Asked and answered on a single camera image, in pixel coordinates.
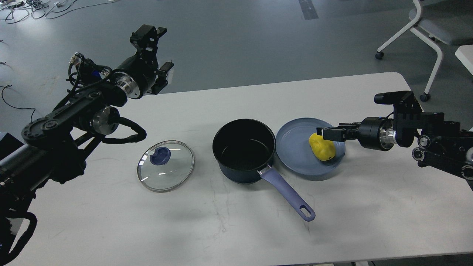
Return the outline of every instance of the white chair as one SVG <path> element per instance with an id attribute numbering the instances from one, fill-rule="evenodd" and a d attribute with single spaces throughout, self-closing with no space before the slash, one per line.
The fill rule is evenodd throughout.
<path id="1" fill-rule="evenodd" d="M 433 38 L 447 45 L 473 44 L 473 0 L 444 0 L 424 6 L 421 1 L 424 0 L 413 0 L 415 9 L 409 12 L 411 21 L 378 48 L 376 58 L 382 59 L 382 51 L 407 30 L 432 47 L 437 52 L 437 60 L 420 96 L 425 102 L 430 99 L 430 87 L 443 60 L 443 52 Z"/>

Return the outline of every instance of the glass lid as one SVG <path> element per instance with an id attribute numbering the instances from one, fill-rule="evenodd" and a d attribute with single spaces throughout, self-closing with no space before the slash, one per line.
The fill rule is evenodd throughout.
<path id="1" fill-rule="evenodd" d="M 167 192 L 181 185 L 194 168 L 191 148 L 180 141 L 160 142 L 138 162 L 138 178 L 149 190 Z"/>

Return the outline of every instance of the blue plate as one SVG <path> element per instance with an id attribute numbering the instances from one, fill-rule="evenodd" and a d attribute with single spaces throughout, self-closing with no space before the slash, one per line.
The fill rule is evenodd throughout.
<path id="1" fill-rule="evenodd" d="M 316 118 L 298 118 L 287 122 L 276 135 L 276 152 L 281 162 L 296 173 L 320 176 L 335 169 L 345 156 L 345 143 L 335 144 L 335 158 L 321 161 L 312 152 L 309 137 L 317 127 L 332 127 Z"/>

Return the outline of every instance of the gray floor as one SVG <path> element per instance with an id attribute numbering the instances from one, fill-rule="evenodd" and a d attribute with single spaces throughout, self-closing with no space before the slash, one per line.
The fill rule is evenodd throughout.
<path id="1" fill-rule="evenodd" d="M 77 7 L 102 1 L 79 2 Z M 158 58 L 175 63 L 171 84 L 163 93 L 386 71 L 401 73 L 417 96 L 423 92 L 436 55 L 413 34 L 387 47 L 383 60 L 374 58 L 376 49 L 408 22 L 411 0 L 313 0 L 315 19 L 305 19 L 300 2 L 307 1 L 121 0 L 52 20 L 28 18 L 13 25 L 0 21 L 0 61 L 7 62 L 0 65 L 0 85 L 13 84 L 5 98 L 17 106 L 37 107 L 34 118 L 39 118 L 70 87 L 64 79 L 74 52 L 115 67 L 133 53 L 127 41 L 130 33 L 151 24 L 168 28 Z M 7 13 L 0 12 L 0 18 Z M 473 76 L 454 56 L 456 47 L 442 48 L 445 60 L 432 86 L 432 99 L 421 105 L 427 112 L 445 112 L 447 120 L 469 129 Z M 20 138 L 29 111 L 12 110 L 0 102 L 0 112 L 0 131 Z M 473 265 L 472 258 L 375 263 Z"/>

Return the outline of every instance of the handle hole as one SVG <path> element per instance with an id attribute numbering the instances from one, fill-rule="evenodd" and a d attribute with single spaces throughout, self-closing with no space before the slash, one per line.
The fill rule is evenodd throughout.
<path id="1" fill-rule="evenodd" d="M 310 211 L 309 211 L 306 207 L 304 207 L 304 206 L 301 206 L 301 207 L 300 207 L 300 211 L 301 211 L 307 218 L 311 216 Z"/>

